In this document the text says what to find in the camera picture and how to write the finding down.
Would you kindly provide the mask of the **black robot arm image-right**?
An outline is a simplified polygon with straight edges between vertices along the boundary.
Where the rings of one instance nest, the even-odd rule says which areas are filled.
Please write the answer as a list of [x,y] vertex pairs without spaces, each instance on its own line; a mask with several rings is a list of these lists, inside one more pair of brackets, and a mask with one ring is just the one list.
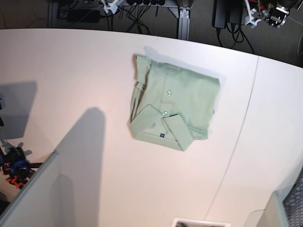
[[280,28],[286,22],[291,9],[299,10],[303,0],[258,0],[258,11],[263,21]]

